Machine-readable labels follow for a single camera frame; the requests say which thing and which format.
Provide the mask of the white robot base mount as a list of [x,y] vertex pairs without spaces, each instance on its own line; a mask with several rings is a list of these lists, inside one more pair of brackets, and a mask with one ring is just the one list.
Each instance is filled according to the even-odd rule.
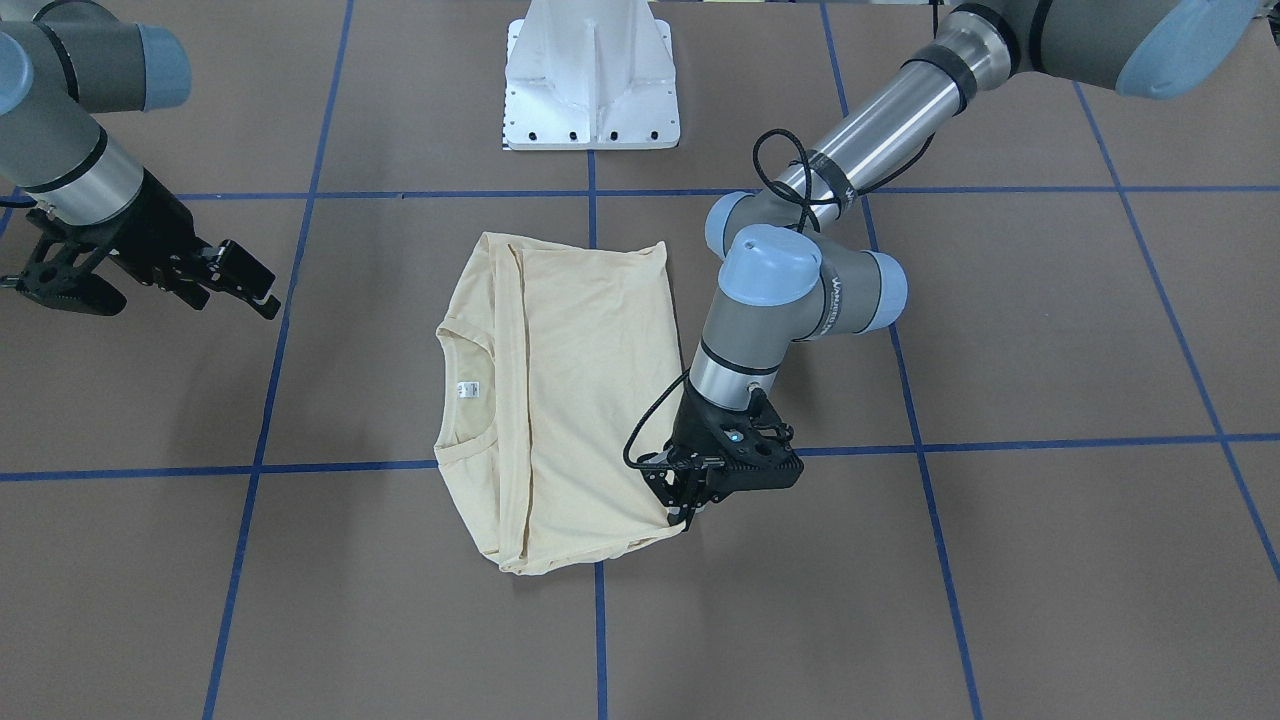
[[508,150],[673,149],[671,27],[649,1],[532,1],[507,27],[504,101]]

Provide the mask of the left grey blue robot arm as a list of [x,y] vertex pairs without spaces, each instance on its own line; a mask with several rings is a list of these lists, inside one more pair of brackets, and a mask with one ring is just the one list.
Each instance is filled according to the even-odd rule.
[[908,278],[890,255],[826,229],[895,181],[974,99],[1034,72],[1165,100],[1204,82],[1240,42],[1257,1],[966,1],[893,78],[813,147],[787,129],[791,167],[709,210],[717,288],[662,450],[628,457],[676,530],[728,496],[785,489],[803,473],[771,389],[795,343],[892,325]]

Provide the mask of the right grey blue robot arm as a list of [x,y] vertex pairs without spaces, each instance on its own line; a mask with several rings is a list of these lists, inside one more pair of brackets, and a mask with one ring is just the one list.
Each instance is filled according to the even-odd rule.
[[177,108],[192,90],[174,33],[129,23],[96,1],[5,1],[1,172],[40,240],[3,278],[29,301],[114,316],[125,296],[97,273],[114,261],[192,309],[214,292],[273,319],[275,275],[233,240],[210,245],[189,209],[99,123],[99,114]]

